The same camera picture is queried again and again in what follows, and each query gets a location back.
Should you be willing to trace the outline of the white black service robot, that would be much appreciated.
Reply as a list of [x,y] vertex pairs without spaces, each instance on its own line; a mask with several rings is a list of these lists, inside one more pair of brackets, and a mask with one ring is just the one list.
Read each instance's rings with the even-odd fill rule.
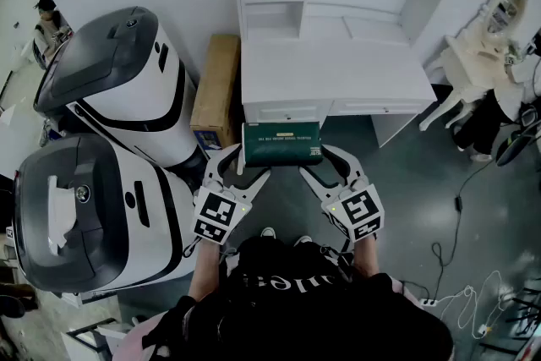
[[[74,188],[76,222],[52,255],[47,179]],[[108,292],[180,278],[195,268],[193,194],[178,176],[94,134],[53,141],[29,155],[14,180],[19,268],[51,293]]]
[[128,7],[83,25],[55,53],[33,103],[175,173],[204,156],[190,128],[196,87],[157,16]]

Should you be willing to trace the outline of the person's right forearm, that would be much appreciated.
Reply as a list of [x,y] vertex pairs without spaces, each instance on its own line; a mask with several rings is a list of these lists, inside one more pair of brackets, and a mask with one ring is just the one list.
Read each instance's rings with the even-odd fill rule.
[[352,267],[357,279],[369,279],[380,273],[377,240],[374,234],[354,244]]

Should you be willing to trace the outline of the white vanity table with mirror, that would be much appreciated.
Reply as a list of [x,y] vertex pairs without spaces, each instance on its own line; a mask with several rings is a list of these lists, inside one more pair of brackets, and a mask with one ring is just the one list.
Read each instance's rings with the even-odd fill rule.
[[447,122],[466,117],[489,90],[509,81],[505,58],[511,37],[522,22],[528,0],[488,0],[457,36],[446,36],[447,48],[426,68],[428,74],[442,69],[451,93],[420,124],[419,130],[449,112],[457,104],[459,114]]

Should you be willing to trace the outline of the white desk with shelves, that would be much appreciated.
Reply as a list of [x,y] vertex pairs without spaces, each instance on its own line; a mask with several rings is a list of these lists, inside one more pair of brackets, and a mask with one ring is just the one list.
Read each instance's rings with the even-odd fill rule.
[[[425,48],[445,0],[237,1],[243,106],[434,101]],[[419,114],[368,117],[385,145]]]

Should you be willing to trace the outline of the person's black shirt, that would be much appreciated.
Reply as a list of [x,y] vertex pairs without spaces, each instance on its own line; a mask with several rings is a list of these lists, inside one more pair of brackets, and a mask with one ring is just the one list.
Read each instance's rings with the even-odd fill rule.
[[357,279],[315,243],[252,237],[219,287],[187,293],[143,339],[150,361],[452,361],[437,317],[392,290],[380,271]]

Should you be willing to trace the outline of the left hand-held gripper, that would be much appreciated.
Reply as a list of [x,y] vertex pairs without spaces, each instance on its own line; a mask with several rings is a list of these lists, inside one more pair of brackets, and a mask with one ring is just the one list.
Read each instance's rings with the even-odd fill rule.
[[267,167],[244,186],[225,186],[223,175],[241,149],[241,144],[229,145],[208,161],[203,183],[194,198],[195,236],[224,244],[251,211],[252,202],[271,176],[271,169]]

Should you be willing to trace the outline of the black office chair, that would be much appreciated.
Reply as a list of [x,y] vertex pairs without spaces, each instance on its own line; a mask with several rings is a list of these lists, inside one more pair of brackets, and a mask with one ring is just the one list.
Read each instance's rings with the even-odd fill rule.
[[541,127],[541,106],[528,104],[521,107],[518,116],[519,129],[502,142],[496,152],[495,164],[503,167],[514,160],[528,145],[537,139]]

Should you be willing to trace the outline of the white crumpled paper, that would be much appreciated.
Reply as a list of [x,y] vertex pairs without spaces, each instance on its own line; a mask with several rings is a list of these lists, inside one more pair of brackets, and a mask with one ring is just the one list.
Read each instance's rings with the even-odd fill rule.
[[60,188],[57,181],[55,175],[47,179],[47,240],[54,256],[66,245],[65,236],[76,222],[74,188]]

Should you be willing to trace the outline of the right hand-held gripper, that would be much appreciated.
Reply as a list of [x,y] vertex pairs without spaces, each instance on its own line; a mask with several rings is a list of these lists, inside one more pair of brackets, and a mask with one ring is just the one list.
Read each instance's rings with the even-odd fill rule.
[[309,167],[298,168],[323,212],[351,242],[376,234],[384,227],[385,211],[358,158],[334,145],[322,145],[322,152],[348,186],[341,191],[339,183],[325,183]]

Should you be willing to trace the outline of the person's left forearm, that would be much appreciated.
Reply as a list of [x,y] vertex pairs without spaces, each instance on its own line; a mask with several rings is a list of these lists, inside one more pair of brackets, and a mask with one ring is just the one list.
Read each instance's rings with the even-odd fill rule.
[[213,293],[220,282],[220,245],[208,240],[199,242],[189,296],[196,302]]

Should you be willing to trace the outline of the brown cardboard box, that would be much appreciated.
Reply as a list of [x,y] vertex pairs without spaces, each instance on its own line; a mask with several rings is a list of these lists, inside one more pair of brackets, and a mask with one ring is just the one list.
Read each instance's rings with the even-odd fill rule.
[[198,145],[207,156],[240,141],[244,122],[240,55],[238,36],[214,34],[210,38],[190,121]]

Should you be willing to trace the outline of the black metal rack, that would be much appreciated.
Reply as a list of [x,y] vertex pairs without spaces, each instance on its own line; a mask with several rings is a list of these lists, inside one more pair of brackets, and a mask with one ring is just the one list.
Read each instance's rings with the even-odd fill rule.
[[523,287],[507,293],[504,300],[507,307],[505,325],[508,327],[504,349],[506,355],[516,357],[541,325],[541,288]]

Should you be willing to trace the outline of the dark green box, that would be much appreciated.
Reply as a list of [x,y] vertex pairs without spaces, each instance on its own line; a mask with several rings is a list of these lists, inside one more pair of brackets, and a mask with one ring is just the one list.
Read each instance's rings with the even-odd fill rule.
[[313,166],[323,161],[318,122],[244,123],[246,167]]

